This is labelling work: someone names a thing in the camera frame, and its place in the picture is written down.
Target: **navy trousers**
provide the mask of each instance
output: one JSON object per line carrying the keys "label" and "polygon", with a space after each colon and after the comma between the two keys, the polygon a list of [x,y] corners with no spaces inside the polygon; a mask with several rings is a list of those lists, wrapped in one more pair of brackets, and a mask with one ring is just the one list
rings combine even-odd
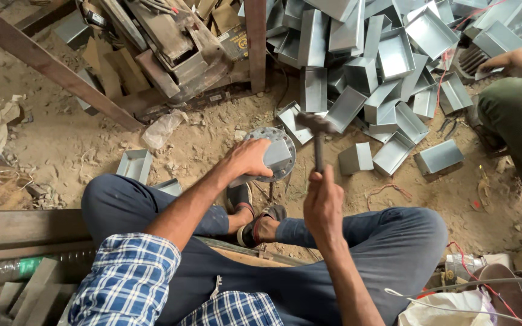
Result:
{"label": "navy trousers", "polygon": [[[126,177],[94,178],[82,198],[84,221],[96,245],[112,234],[142,232],[176,197]],[[195,235],[227,234],[227,212],[212,206]],[[422,290],[446,246],[446,226],[435,211],[395,207],[343,220],[343,236],[369,294],[386,325],[395,323],[408,301],[384,292]],[[277,241],[316,248],[303,219],[286,218]],[[157,325],[176,325],[209,299],[217,275],[220,292],[264,292],[285,325],[341,325],[330,274],[323,261],[299,267],[255,267],[228,259],[191,238],[169,285]]]}

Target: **blue plaid shirt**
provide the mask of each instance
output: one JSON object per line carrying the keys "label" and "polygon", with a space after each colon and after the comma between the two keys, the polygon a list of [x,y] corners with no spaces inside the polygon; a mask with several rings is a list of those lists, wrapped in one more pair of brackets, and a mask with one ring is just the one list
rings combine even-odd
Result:
{"label": "blue plaid shirt", "polygon": [[[69,312],[70,325],[154,325],[168,298],[180,251],[167,239],[115,234],[100,245]],[[179,325],[283,325],[266,293],[217,294]]]}

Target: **rolled-up sleeve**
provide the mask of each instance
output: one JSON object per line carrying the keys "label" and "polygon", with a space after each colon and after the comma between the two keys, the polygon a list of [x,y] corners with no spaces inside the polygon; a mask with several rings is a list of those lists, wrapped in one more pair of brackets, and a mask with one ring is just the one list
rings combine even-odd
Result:
{"label": "rolled-up sleeve", "polygon": [[167,239],[115,234],[102,242],[78,288],[70,325],[154,325],[168,297],[180,251]]}

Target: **hammer head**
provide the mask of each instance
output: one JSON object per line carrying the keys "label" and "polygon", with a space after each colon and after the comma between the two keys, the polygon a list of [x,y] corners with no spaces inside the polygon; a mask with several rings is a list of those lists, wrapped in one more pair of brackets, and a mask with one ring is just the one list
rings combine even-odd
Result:
{"label": "hammer head", "polygon": [[328,120],[324,119],[321,115],[316,115],[309,112],[301,112],[295,118],[295,122],[302,126],[308,127],[311,133],[317,135],[320,132],[323,133],[335,133],[336,130],[334,125]]}

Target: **perforated metal disc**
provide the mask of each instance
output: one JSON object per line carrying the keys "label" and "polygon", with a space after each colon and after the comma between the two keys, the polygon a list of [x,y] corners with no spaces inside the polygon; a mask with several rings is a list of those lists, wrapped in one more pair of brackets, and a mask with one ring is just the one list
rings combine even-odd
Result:
{"label": "perforated metal disc", "polygon": [[243,139],[261,139],[266,138],[271,140],[272,143],[275,143],[281,139],[285,139],[285,144],[287,145],[287,148],[289,149],[289,152],[291,153],[291,159],[287,163],[287,166],[284,169],[280,170],[273,170],[273,177],[266,177],[266,176],[260,176],[257,178],[258,181],[261,182],[273,182],[273,181],[279,181],[287,176],[287,174],[291,173],[291,170],[293,170],[295,165],[295,158],[296,158],[296,152],[295,152],[295,145],[293,140],[285,133],[285,131],[273,128],[273,127],[261,127],[256,130],[253,130],[245,135]]}

